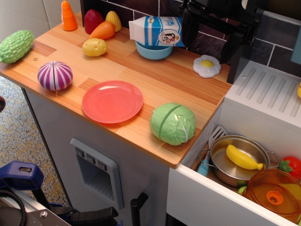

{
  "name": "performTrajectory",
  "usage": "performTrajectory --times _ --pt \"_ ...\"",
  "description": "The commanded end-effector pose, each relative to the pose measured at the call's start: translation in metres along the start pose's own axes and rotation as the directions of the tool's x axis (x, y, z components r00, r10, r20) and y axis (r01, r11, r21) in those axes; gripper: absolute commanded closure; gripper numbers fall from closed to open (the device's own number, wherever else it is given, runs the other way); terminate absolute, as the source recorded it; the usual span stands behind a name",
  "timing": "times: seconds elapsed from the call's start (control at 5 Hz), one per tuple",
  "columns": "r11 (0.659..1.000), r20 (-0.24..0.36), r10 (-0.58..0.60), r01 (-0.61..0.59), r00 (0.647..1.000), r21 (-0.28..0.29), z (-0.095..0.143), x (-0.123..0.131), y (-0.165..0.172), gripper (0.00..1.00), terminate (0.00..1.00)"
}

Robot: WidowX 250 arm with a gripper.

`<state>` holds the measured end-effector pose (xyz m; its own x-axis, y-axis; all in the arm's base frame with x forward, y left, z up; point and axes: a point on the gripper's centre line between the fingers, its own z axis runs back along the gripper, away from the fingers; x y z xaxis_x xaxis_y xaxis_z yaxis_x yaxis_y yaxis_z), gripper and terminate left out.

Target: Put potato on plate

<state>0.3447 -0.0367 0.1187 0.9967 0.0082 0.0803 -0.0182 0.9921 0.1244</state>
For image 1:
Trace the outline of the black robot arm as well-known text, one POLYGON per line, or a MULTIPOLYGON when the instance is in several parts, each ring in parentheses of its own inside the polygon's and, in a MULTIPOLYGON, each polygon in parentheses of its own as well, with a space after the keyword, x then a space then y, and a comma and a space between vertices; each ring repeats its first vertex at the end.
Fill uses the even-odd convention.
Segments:
POLYGON ((266 0, 184 0, 182 42, 192 47, 199 27, 205 25, 227 37, 220 54, 221 64, 230 64, 227 82, 233 84, 250 60, 253 43, 261 26, 266 0))

